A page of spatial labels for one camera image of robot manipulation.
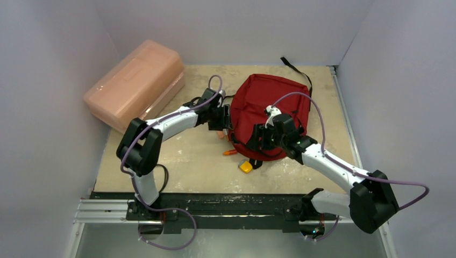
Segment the red backpack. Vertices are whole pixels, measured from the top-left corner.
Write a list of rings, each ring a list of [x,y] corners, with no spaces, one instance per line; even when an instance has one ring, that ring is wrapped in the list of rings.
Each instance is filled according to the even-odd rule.
[[[286,157],[283,144],[307,133],[312,81],[284,56],[281,61],[307,84],[275,75],[252,74],[230,96],[230,125],[225,132],[235,151],[248,159],[245,172]]]

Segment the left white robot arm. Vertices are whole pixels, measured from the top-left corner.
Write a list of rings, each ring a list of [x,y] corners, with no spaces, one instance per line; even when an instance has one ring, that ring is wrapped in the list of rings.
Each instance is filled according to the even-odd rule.
[[[120,169],[129,175],[135,197],[141,202],[139,212],[148,220],[157,218],[159,191],[153,170],[158,164],[161,145],[169,138],[202,124],[224,122],[224,90],[206,88],[203,95],[187,102],[165,116],[142,120],[134,118],[116,150]]]

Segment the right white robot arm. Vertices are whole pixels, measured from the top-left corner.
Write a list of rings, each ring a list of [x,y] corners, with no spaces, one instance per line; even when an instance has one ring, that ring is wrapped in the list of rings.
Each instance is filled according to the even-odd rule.
[[[254,125],[250,142],[258,150],[279,148],[292,160],[310,167],[340,186],[344,193],[315,189],[302,198],[301,218],[314,219],[334,214],[351,219],[365,233],[373,233],[399,211],[387,176],[373,173],[331,157],[317,140],[304,135],[288,114],[269,118],[265,125]]]

